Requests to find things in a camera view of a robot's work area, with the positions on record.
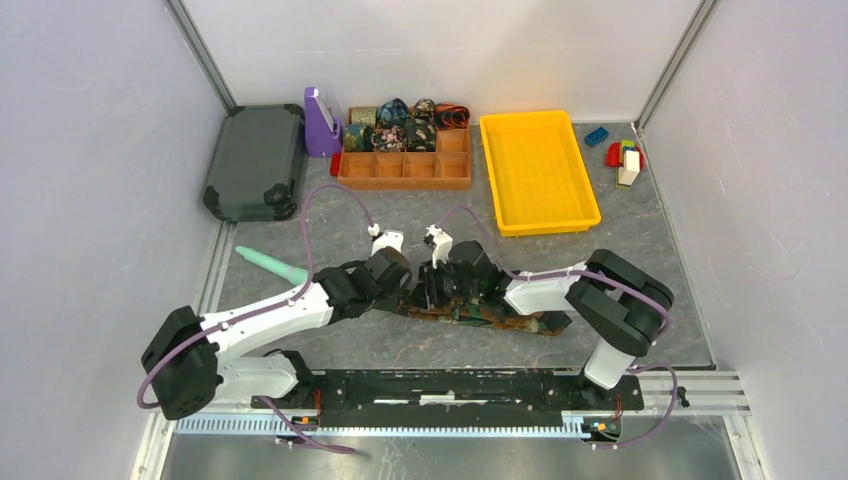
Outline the orange blue floral tie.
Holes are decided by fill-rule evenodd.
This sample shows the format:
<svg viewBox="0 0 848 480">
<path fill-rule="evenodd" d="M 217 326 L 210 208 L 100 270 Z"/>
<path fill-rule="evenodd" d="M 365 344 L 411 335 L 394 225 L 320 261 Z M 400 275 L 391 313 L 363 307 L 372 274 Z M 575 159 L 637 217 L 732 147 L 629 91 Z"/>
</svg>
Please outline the orange blue floral tie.
<svg viewBox="0 0 848 480">
<path fill-rule="evenodd" d="M 519 314 L 503 302 L 488 301 L 485 297 L 452 295 L 436 303 L 424 296 L 410 294 L 402 300 L 395 313 L 404 317 L 492 330 L 521 332 L 541 336 L 558 336 L 573 320 L 562 311 Z"/>
</svg>

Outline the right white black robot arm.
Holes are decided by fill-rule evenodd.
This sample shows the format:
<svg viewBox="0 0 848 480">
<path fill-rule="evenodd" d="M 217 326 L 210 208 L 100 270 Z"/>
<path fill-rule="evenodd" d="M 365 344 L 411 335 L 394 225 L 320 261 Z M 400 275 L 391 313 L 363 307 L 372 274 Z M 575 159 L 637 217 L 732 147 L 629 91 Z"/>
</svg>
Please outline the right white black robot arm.
<svg viewBox="0 0 848 480">
<path fill-rule="evenodd" d="M 573 266 L 530 272 L 508 270 L 477 241 L 425 262 L 399 310 L 468 326 L 557 336 L 579 317 L 600 340 L 577 382 L 580 400 L 602 408 L 620 380 L 670 327 L 674 294 L 618 254 L 594 251 Z"/>
</svg>

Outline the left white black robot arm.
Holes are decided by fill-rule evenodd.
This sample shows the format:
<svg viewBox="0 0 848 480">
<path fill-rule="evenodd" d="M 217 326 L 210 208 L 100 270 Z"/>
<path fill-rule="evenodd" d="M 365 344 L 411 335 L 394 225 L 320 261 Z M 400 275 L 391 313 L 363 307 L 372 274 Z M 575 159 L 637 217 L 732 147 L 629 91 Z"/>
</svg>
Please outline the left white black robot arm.
<svg viewBox="0 0 848 480">
<path fill-rule="evenodd" d="M 384 247 L 366 260 L 318 271 L 284 294 L 231 310 L 198 315 L 189 306 L 166 317 L 141 356 L 143 409 L 168 420 L 189 417 L 216 398 L 266 396 L 306 405 L 314 381 L 294 354 L 252 358 L 273 341 L 372 309 L 393 309 L 411 279 L 409 261 Z"/>
</svg>

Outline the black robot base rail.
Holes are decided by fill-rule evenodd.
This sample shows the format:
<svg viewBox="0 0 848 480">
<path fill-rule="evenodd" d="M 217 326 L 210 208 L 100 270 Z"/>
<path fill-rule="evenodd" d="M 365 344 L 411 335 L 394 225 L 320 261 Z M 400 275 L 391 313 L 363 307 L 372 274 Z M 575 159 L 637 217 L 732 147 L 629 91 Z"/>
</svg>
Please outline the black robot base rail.
<svg viewBox="0 0 848 480">
<path fill-rule="evenodd" d="M 315 372 L 276 400 L 316 409 L 322 427 L 555 427 L 562 413 L 639 411 L 639 381 L 604 390 L 552 369 L 344 370 Z"/>
</svg>

